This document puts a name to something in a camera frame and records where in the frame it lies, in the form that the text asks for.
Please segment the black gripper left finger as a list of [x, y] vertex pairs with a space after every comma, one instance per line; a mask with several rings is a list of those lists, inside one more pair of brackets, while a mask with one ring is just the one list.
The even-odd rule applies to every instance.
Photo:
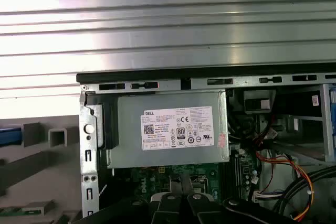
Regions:
[[157, 193], [148, 203], [142, 198], [127, 198], [75, 223], [179, 223], [182, 203], [182, 178], [170, 176], [170, 191]]

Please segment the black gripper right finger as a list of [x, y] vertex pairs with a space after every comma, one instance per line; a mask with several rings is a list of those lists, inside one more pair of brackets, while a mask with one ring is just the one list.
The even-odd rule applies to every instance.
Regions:
[[189, 174], [181, 175], [182, 192], [197, 223], [296, 223], [255, 203], [227, 198], [221, 204], [194, 191]]

